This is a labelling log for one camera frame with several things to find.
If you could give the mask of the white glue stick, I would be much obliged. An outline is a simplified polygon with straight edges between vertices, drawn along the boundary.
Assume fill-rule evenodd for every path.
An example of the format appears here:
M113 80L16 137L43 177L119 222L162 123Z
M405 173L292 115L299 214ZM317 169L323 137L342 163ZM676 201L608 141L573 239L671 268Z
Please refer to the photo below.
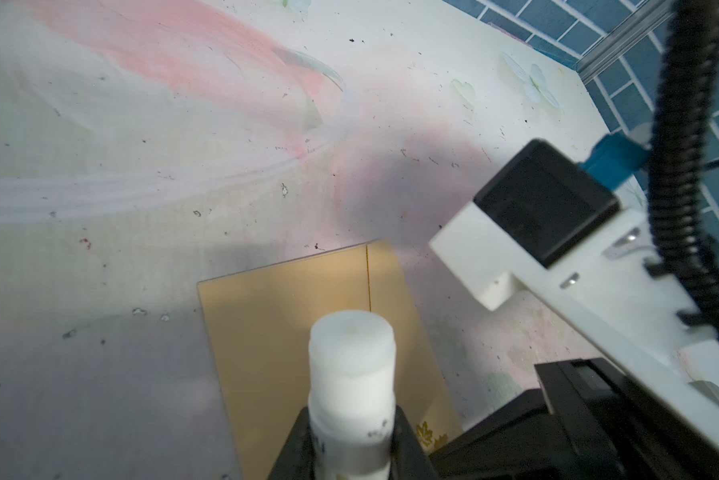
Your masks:
M397 344L391 324L361 310L311 327L307 399L316 479L387 479L395 427Z

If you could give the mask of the yellow envelope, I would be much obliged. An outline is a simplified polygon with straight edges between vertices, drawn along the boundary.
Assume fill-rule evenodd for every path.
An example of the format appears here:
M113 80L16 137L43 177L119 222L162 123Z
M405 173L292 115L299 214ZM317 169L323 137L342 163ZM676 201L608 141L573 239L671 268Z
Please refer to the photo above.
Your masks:
M244 478L267 478L306 405L311 326L335 311L367 310L395 330L395 395L425 452L463 432L391 244L203 281L198 293Z

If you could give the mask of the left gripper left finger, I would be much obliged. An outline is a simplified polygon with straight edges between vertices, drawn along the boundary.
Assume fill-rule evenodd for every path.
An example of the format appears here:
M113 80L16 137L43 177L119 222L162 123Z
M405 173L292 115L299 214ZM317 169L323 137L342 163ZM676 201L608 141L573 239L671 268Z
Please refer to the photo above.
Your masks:
M307 407L297 415L267 479L314 479L314 447Z

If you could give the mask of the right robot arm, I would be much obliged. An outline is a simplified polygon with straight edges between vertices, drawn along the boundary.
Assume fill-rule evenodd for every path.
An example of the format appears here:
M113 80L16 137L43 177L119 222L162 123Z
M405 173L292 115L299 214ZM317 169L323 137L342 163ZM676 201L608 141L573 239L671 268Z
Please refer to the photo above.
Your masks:
M719 479L719 398L677 352L719 354L719 248L701 224L719 1L678 1L651 143L603 137L573 163L523 147L431 240L488 310L531 292L599 356L431 454L443 479Z

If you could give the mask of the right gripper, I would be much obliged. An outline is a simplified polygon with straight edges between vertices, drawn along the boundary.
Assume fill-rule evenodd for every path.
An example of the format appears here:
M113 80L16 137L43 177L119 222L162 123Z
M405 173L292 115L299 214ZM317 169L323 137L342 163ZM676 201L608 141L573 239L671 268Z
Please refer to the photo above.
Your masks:
M603 358L527 390L429 459L443 479L719 479L719 452Z

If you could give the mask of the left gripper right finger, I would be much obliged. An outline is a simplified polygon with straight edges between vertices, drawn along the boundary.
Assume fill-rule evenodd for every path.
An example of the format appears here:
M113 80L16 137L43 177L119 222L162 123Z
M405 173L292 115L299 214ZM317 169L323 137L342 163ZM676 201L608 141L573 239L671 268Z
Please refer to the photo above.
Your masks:
M439 480L401 406L395 408L391 437L391 480Z

